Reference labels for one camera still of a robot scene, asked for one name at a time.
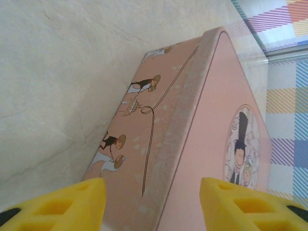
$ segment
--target checkered tablecloth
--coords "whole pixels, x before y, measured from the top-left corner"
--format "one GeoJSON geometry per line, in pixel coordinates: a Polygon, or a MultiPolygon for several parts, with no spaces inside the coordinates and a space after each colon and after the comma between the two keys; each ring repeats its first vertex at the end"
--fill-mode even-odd
{"type": "Polygon", "coordinates": [[[264,52],[308,43],[308,0],[231,0],[264,52]]]}
{"type": "Polygon", "coordinates": [[[268,192],[308,208],[308,58],[269,64],[266,125],[273,144],[268,192]]]}

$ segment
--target marble surface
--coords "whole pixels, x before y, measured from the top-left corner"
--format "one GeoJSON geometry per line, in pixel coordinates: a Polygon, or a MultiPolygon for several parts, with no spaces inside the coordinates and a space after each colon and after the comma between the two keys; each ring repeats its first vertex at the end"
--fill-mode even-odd
{"type": "Polygon", "coordinates": [[[0,209],[80,181],[144,54],[217,26],[265,116],[267,60],[229,0],[0,2],[0,209]]]}

